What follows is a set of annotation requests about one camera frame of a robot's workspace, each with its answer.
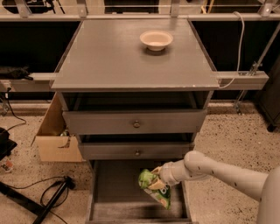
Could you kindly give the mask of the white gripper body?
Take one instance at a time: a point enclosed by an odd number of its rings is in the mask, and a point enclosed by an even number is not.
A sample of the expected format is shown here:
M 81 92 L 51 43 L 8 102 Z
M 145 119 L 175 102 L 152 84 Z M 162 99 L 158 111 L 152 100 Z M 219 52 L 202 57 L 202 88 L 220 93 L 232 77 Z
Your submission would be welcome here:
M 160 179 L 168 186 L 175 186 L 182 181 L 202 180 L 206 174 L 190 171 L 185 166 L 184 160 L 168 162 L 161 166 L 159 172 Z

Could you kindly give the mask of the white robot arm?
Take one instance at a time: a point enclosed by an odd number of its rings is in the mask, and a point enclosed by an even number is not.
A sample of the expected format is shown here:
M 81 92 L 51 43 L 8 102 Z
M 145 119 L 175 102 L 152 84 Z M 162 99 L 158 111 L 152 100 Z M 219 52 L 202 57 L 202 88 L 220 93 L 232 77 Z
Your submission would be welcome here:
M 256 224 L 280 224 L 280 167 L 269 174 L 215 161 L 192 150 L 182 160 L 155 168 L 151 190 L 210 175 L 259 202 Z

